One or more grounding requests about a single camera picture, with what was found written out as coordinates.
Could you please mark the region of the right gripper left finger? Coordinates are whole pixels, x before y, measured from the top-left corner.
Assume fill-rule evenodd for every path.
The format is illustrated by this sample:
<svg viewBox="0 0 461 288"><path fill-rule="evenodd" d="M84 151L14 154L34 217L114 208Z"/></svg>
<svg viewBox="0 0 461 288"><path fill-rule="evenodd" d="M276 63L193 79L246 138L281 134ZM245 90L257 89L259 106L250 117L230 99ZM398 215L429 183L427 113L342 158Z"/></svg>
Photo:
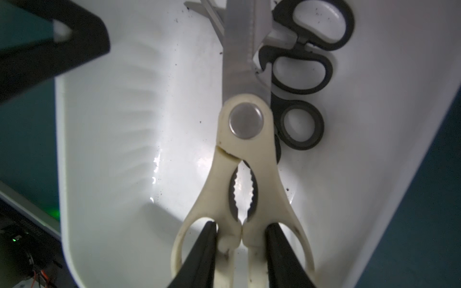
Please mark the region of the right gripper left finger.
<svg viewBox="0 0 461 288"><path fill-rule="evenodd" d="M212 288L217 251L217 224L207 222L179 273L168 288Z"/></svg>

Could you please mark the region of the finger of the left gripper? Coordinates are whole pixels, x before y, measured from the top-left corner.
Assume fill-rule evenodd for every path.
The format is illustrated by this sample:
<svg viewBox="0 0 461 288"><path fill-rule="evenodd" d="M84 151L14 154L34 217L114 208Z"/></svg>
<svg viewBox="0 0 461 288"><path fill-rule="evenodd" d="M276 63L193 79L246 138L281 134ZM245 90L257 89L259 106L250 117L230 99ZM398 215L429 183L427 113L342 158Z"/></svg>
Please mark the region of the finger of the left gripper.
<svg viewBox="0 0 461 288"><path fill-rule="evenodd" d="M46 39L1 50L1 103L34 86L110 52L104 22L73 1L12 1L49 22L57 20L72 33L68 40Z"/></svg>

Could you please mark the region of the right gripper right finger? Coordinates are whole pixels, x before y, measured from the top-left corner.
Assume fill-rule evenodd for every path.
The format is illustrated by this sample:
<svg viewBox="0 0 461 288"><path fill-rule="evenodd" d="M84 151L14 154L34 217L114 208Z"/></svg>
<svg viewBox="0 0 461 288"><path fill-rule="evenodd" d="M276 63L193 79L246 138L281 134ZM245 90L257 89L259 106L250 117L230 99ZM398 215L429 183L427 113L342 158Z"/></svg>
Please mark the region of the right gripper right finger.
<svg viewBox="0 0 461 288"><path fill-rule="evenodd" d="M278 223L265 230L270 288L315 288Z"/></svg>

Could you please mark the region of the cream white scissors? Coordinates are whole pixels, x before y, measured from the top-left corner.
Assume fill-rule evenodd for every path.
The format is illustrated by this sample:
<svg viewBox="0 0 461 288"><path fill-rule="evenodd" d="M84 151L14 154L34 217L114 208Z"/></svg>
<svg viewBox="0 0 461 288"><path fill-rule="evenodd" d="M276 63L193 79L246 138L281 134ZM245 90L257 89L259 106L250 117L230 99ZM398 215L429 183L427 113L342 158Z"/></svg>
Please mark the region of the cream white scissors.
<svg viewBox="0 0 461 288"><path fill-rule="evenodd" d="M256 71L254 55L273 28L269 1L228 1L219 14L210 1L203 7L223 46L222 103L211 170L173 244L173 279L207 222L217 224L213 288L234 285L234 253L248 249L248 286L269 287L265 230L278 223L313 283L315 265L304 229L280 179L271 104L271 68ZM258 195L244 222L231 193L234 173L246 162Z"/></svg>

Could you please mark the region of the white storage box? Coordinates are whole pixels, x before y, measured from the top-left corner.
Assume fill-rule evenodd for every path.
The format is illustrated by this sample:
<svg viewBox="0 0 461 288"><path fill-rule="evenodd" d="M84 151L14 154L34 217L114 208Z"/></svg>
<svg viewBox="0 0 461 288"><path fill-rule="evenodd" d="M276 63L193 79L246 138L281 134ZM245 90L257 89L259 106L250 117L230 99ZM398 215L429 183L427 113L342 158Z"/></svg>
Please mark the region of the white storage box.
<svg viewBox="0 0 461 288"><path fill-rule="evenodd" d="M164 288L172 245L210 171L222 45L183 1L81 1L109 54L56 80L61 233L82 288ZM350 1L355 29L305 96L325 120L280 177L316 283L354 287L461 85L459 1Z"/></svg>

